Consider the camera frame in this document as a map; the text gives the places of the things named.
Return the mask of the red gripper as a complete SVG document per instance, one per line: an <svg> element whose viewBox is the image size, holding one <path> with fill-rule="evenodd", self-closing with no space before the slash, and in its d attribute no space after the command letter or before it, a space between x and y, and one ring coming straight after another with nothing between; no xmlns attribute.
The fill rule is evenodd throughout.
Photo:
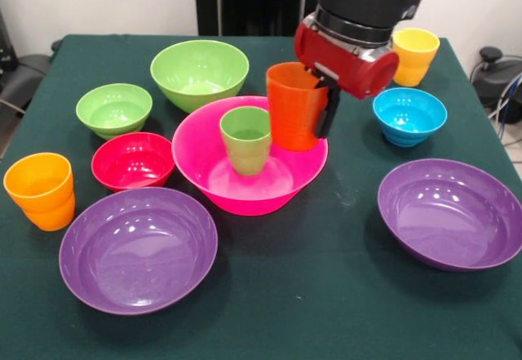
<svg viewBox="0 0 522 360"><path fill-rule="evenodd" d="M315 136L330 133L340 102L340 89L358 99L376 96L392 81L399 56L389 47L365 48L342 42L301 22L294 35L294 52L319 77L316 88L327 88L326 107L318 118Z"/></svg>

